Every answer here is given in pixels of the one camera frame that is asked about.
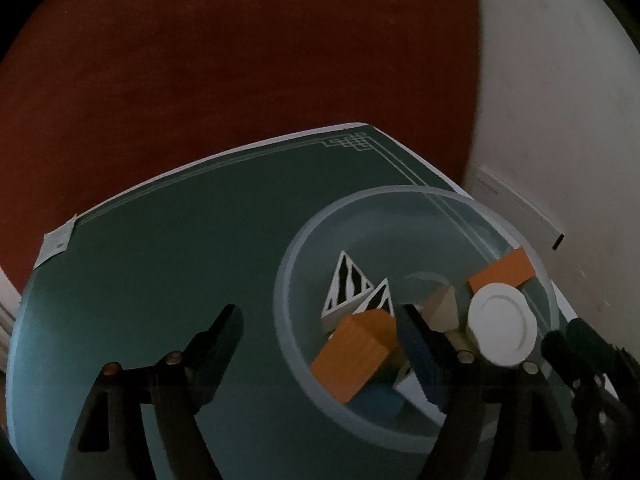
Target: round container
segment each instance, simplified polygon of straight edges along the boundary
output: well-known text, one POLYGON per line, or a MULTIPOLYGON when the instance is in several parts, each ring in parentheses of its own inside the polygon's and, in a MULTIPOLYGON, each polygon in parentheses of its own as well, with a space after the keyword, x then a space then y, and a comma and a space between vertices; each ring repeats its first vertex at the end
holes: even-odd
MULTIPOLYGON (((388 278, 394 304, 422 303, 443 283, 453 285, 465 322, 468 277, 519 246, 536 270, 523 294, 541 332, 557 329, 558 305, 542 262, 516 229, 474 200, 431 187, 388 186, 332 203, 300 229, 276 277, 274 323, 287 365, 308 398, 345 430, 380 447, 430 451, 440 428, 408 403, 380 423, 336 402, 309 370, 326 342, 320 313, 338 255, 346 250, 375 284, 388 278)), ((539 341, 529 359, 541 361, 539 341)), ((495 433, 495 413, 484 439, 495 433)))
POLYGON ((517 288, 489 283, 471 300, 466 331, 485 359, 514 367, 533 351, 538 323, 517 288))

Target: table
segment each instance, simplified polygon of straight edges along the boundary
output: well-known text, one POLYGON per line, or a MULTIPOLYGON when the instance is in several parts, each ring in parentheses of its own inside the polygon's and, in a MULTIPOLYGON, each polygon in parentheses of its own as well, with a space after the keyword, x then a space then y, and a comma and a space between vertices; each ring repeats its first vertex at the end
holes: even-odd
MULTIPOLYGON (((226 303, 244 310, 244 337, 197 417, 225 479, 414 478, 424 455, 374 447, 313 406, 273 328, 275 275, 300 227, 343 196, 397 184, 466 194, 391 137, 350 123, 220 153, 83 214, 68 249, 31 275, 14 327, 8 427, 35 478, 60 477, 105 362, 140 367, 182 349, 226 303)), ((158 478, 170 479, 150 406, 143 416, 158 478)))

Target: bowl rim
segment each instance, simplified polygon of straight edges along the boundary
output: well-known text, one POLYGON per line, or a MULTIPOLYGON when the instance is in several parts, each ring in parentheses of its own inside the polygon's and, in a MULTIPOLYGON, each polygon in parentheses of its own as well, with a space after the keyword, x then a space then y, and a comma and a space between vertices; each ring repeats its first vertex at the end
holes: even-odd
MULTIPOLYGON (((364 189, 329 204, 313 215, 300 228, 289 243, 282 260, 280 261, 273 289, 273 317, 276 338, 278 339, 278 344, 287 366, 289 366, 289 369, 298 382, 300 388, 302 388, 306 396, 313 402, 316 408, 321 410, 326 416, 343 429, 376 446, 401 452, 425 454, 433 449, 437 437, 401 433, 399 431, 379 426, 358 415, 347 406, 337 402, 320 385, 320 383, 318 383, 316 378, 311 374, 308 364, 303 358, 300 347, 296 342, 289 315, 291 273, 298 254, 300 253, 300 249, 313 230, 333 213, 353 202, 380 194, 404 192, 421 193, 427 196, 441 196, 471 206, 498 232, 498 234, 505 238, 513 249, 523 247, 531 261, 531 264, 536 270, 536 277, 538 281, 542 284, 546 292, 550 312, 549 330, 557 330, 559 327, 558 302, 556 300, 556 294, 553 290, 551 281, 549 280, 545 267, 542 264, 542 260, 533 250, 531 245, 525 240, 524 236, 522 236, 522 234, 520 234, 520 232, 518 232, 517 229, 509 222, 491 209, 472 198, 468 198, 453 191, 447 191, 431 186, 415 185, 381 186, 364 189)), ((548 376, 550 368, 542 367, 542 371, 546 376, 548 376)), ((485 426, 482 430, 481 441, 494 436, 496 428, 497 420, 485 426)))

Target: red floor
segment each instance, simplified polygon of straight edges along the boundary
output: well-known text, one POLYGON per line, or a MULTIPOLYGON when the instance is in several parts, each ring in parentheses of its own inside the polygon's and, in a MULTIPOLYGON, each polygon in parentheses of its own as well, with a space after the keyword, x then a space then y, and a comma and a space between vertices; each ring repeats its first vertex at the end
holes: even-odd
POLYGON ((46 0, 0 64, 0 266, 156 174, 254 140, 378 126, 454 180, 476 0, 46 0))

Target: white round lid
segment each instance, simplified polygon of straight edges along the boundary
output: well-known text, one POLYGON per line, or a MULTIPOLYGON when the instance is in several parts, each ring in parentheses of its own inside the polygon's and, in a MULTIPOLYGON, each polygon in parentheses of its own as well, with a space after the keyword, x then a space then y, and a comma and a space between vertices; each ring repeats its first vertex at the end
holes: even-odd
POLYGON ((489 283, 471 300, 467 329, 488 361, 510 367, 523 362, 533 350, 538 322, 517 288, 489 283))

